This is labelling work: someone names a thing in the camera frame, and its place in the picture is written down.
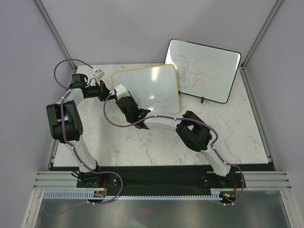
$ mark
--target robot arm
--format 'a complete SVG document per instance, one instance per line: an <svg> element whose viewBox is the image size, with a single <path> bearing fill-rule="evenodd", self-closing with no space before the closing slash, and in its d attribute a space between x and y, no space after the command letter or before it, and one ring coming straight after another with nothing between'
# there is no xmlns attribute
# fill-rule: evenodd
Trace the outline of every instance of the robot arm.
<svg viewBox="0 0 304 228"><path fill-rule="evenodd" d="M85 98L98 97L100 101L105 101L110 94L110 91L106 88L103 81L100 81L100 85L86 87L84 78L85 75L82 74L73 75L72 84L70 85L71 94L64 102L66 138L69 142L75 145L77 154L81 160L90 169L97 170L97 161L92 157L83 140L83 127L76 107ZM123 85L115 87L114 93L115 95L112 95L110 99L115 98L116 104L126 116L127 122L133 124L146 117L150 112L150 110L139 109L133 97ZM88 172L88 169L79 162L79 159L73 152L73 148L66 144L63 139L60 101L56 104L50 104L47 106L47 116L52 137L55 140L59 140L61 143L64 143L65 146L72 152L79 165L80 172ZM191 118L202 122L202 120L191 111L187 111L184 115L179 117ZM147 119L135 124L134 126L138 129L159 128L175 131L188 148L200 152L207 159L217 175L226 177L230 171L231 167L224 164L212 150L210 145L212 136L207 127L191 121L178 121L175 119L172 120L163 118Z"/></svg>

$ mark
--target white marble table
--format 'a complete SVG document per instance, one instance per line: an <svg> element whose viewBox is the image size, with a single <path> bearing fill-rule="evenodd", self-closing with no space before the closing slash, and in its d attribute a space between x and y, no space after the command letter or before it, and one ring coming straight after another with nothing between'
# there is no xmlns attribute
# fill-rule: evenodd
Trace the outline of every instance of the white marble table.
<svg viewBox="0 0 304 228"><path fill-rule="evenodd" d="M115 71L147 67L154 64L100 65L105 72L103 80L112 89L111 74ZM78 73L93 77L87 66L79 66ZM216 147L230 163L268 163L257 125L249 104L240 73L237 73L229 101L218 104L180 94L181 113L193 111L204 122L216 129L219 140ZM103 102L86 99L78 106L84 126L83 138L101 166L131 165L191 165L208 164L204 157L188 149L178 135L164 130L138 130L135 127L118 128L110 125L103 115ZM107 115L118 120L114 100L107 103ZM71 152L59 144L55 167L77 166Z"/></svg>

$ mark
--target gray wall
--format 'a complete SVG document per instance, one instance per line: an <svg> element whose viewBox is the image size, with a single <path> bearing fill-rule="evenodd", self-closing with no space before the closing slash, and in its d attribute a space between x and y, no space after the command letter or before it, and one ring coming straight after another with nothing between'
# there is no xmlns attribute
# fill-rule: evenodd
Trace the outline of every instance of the gray wall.
<svg viewBox="0 0 304 228"><path fill-rule="evenodd" d="M71 56L95 64L159 63L169 40L246 56L275 0L41 0Z"/></svg>
<svg viewBox="0 0 304 228"><path fill-rule="evenodd" d="M64 93L52 72L61 55L31 0L0 7L0 224L20 227L51 143L46 105ZM59 70L68 82L67 65Z"/></svg>
<svg viewBox="0 0 304 228"><path fill-rule="evenodd" d="M304 212L304 1L287 0L247 71L273 156Z"/></svg>

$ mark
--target whiteboard with black border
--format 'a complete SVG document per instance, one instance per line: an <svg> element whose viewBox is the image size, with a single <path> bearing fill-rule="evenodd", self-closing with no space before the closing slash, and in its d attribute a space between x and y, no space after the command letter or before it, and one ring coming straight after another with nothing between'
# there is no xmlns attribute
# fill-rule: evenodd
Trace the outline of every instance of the whiteboard with black border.
<svg viewBox="0 0 304 228"><path fill-rule="evenodd" d="M172 39L165 64L175 65L181 93L224 104L240 60L235 51Z"/></svg>

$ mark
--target wavy line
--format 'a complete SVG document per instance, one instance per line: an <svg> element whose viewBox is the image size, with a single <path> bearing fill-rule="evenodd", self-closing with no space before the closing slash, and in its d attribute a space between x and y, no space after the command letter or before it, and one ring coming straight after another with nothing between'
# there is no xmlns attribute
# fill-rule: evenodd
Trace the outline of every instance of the wavy line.
<svg viewBox="0 0 304 228"><path fill-rule="evenodd" d="M160 102L163 102L163 101L169 101L169 100L167 100L167 99L163 99L162 101L154 101L152 104L154 104L155 102L160 103Z"/></svg>
<svg viewBox="0 0 304 228"><path fill-rule="evenodd" d="M155 110L155 109L157 109L157 108L159 108L159 107L162 107L162 108L169 108L170 107L170 105L168 106L168 107L164 107L164 106L161 106L161 105L159 105L159 106L157 106L156 108L151 108L153 111Z"/></svg>

